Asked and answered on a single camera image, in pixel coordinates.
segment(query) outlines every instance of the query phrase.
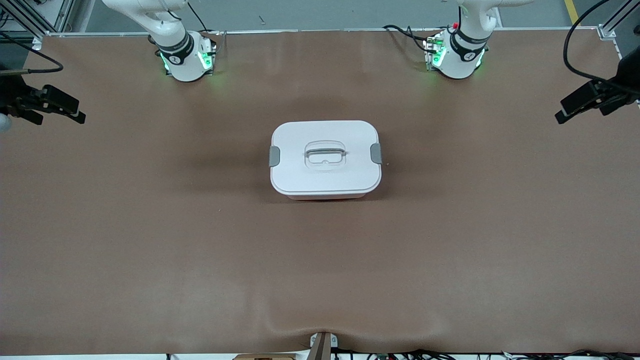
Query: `white lid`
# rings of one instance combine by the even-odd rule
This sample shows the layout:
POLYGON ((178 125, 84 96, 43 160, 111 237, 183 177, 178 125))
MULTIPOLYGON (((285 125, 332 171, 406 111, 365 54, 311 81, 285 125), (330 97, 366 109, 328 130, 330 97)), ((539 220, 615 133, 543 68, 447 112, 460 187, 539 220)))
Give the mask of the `white lid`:
POLYGON ((271 184, 285 195, 367 193, 380 183, 378 132, 368 122, 288 122, 271 145, 271 184))

